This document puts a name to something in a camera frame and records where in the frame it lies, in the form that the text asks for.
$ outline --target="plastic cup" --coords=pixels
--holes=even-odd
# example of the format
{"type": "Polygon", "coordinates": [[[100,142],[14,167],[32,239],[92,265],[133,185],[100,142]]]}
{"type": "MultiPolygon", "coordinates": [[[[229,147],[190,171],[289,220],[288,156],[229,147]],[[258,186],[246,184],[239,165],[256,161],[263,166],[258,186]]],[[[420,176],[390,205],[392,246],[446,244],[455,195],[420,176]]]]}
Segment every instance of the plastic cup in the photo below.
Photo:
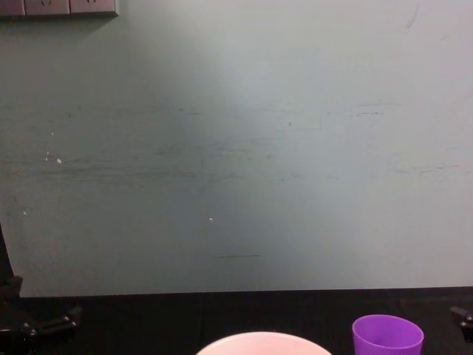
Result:
{"type": "Polygon", "coordinates": [[[353,323],[355,355],[421,355],[423,332],[399,317],[373,314],[353,323]]]}
{"type": "Polygon", "coordinates": [[[218,340],[197,355],[330,355],[321,346],[294,335],[255,332],[218,340]]]}

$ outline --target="purple cup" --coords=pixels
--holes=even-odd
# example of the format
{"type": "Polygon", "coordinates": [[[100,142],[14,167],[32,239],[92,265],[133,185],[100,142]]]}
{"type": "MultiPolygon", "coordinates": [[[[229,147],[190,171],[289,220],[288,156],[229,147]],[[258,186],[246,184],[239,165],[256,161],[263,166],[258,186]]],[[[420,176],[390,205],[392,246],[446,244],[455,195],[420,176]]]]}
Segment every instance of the purple cup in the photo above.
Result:
{"type": "Polygon", "coordinates": [[[386,314],[353,323],[355,355],[421,355],[423,332],[416,324],[386,314]]]}

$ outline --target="bowl rim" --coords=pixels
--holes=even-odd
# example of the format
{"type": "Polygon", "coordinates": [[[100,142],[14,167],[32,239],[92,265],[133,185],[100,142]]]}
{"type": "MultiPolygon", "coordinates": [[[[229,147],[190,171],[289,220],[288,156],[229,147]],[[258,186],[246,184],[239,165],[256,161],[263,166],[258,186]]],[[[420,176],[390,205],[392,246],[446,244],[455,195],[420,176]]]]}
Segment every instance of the bowl rim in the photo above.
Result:
{"type": "Polygon", "coordinates": [[[310,340],[298,337],[296,335],[279,333],[279,332],[276,332],[276,331],[250,331],[250,332],[247,332],[247,333],[238,333],[238,334],[230,335],[228,337],[224,337],[222,339],[218,339],[214,342],[211,342],[210,344],[205,346],[202,350],[200,350],[197,353],[197,355],[205,355],[211,349],[219,347],[222,344],[225,344],[227,342],[233,342],[233,341],[241,339],[241,338],[251,338],[251,337],[260,337],[260,336],[277,337],[277,338],[282,337],[282,338],[293,339],[293,340],[296,340],[298,342],[304,342],[308,345],[312,345],[312,346],[317,347],[318,350],[321,351],[320,355],[332,355],[327,349],[321,347],[319,344],[311,342],[310,340]]]}
{"type": "Polygon", "coordinates": [[[425,337],[424,333],[423,333],[423,330],[417,324],[415,324],[414,322],[411,322],[410,320],[407,320],[407,319],[404,319],[404,318],[401,318],[401,317],[397,317],[397,316],[393,316],[391,314],[368,314],[366,316],[362,316],[362,317],[358,318],[355,322],[353,322],[352,332],[353,332],[354,337],[356,337],[357,339],[361,340],[362,342],[364,342],[366,344],[370,344],[370,345],[374,346],[375,348],[390,349],[390,350],[407,350],[407,349],[416,348],[419,345],[422,345],[423,339],[425,337]],[[363,338],[361,335],[359,335],[357,333],[357,331],[355,330],[355,327],[359,322],[365,320],[366,318],[375,318],[375,317],[397,319],[397,320],[401,320],[402,322],[408,323],[409,325],[412,325],[414,328],[419,330],[419,332],[421,334],[421,339],[418,342],[416,342],[415,344],[408,345],[408,346],[385,346],[385,345],[375,344],[374,342],[370,342],[370,341],[366,340],[365,338],[363,338]]]}

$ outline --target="power outlet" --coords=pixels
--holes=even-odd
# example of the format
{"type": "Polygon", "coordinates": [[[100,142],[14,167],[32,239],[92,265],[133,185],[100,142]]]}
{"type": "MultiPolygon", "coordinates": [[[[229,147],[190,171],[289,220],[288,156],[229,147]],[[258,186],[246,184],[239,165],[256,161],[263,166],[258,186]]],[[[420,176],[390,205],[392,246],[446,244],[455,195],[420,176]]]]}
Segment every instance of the power outlet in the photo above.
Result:
{"type": "Polygon", "coordinates": [[[68,15],[69,0],[24,0],[27,16],[68,15]]]}
{"type": "Polygon", "coordinates": [[[71,13],[118,14],[118,0],[70,0],[71,13]]]}
{"type": "Polygon", "coordinates": [[[24,16],[23,0],[0,0],[0,17],[24,16]]]}

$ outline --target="wall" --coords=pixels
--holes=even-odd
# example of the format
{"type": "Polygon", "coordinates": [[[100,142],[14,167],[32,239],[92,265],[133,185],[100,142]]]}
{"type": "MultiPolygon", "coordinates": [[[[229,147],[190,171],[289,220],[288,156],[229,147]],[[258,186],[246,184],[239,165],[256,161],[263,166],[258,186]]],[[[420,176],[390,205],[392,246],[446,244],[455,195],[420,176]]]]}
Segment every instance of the wall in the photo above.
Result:
{"type": "Polygon", "coordinates": [[[473,4],[122,1],[0,24],[25,296],[471,285],[473,4]]]}

